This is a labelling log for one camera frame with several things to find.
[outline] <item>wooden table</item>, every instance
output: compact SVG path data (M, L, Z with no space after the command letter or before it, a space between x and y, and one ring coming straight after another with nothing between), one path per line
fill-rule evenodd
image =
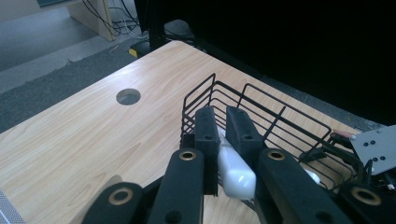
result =
M198 49L171 42L0 135L0 189L27 223L70 223L114 175L142 187L178 149L184 96L210 74L252 83L334 129L353 129ZM121 105L124 89L141 93ZM222 190L205 196L204 223L259 223Z

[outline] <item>black wire basket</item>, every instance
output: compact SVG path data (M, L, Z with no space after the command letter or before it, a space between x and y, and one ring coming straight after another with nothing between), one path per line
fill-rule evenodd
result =
M296 107L286 104L260 88L246 84L239 92L225 83L216 80L212 74L189 92L183 104L181 137L194 133L195 111L203 106L213 106L215 118L220 128L225 129L226 107L228 105L245 110L268 147L283 148L290 152L305 170L320 178L320 185L336 191L344 182L357 177L358 172L333 154L325 158L302 160L308 151L329 145L327 138L332 128L314 119Z

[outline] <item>white cylinder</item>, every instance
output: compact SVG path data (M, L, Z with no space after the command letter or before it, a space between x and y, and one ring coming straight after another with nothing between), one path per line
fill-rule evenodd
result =
M254 198L256 175L219 131L219 174L224 193L230 198L250 200Z

